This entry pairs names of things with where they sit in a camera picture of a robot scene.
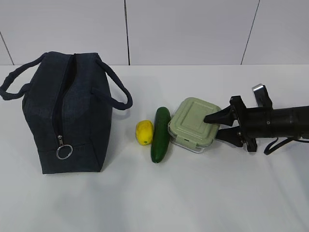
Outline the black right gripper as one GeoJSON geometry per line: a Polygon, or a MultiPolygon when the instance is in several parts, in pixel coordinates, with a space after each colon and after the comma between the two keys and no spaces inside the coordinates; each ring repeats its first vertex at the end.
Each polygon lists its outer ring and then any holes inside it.
{"type": "Polygon", "coordinates": [[[272,110],[273,107],[270,104],[265,107],[247,108],[241,96],[233,96],[230,99],[230,106],[205,116],[204,122],[232,126],[237,120],[238,126],[218,130],[215,138],[236,147],[247,145],[247,151],[255,152],[257,151],[256,139],[266,137],[272,110]]]}

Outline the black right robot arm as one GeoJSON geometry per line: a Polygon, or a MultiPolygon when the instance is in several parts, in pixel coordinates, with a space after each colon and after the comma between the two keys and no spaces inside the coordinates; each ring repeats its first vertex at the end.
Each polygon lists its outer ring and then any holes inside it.
{"type": "Polygon", "coordinates": [[[268,103],[266,107],[248,108],[241,96],[233,96],[228,107],[206,115],[204,122],[229,126],[218,130],[216,139],[236,147],[246,145],[248,152],[257,151],[257,138],[276,139],[266,146],[265,155],[292,141],[309,142],[308,106],[273,109],[268,103]]]}

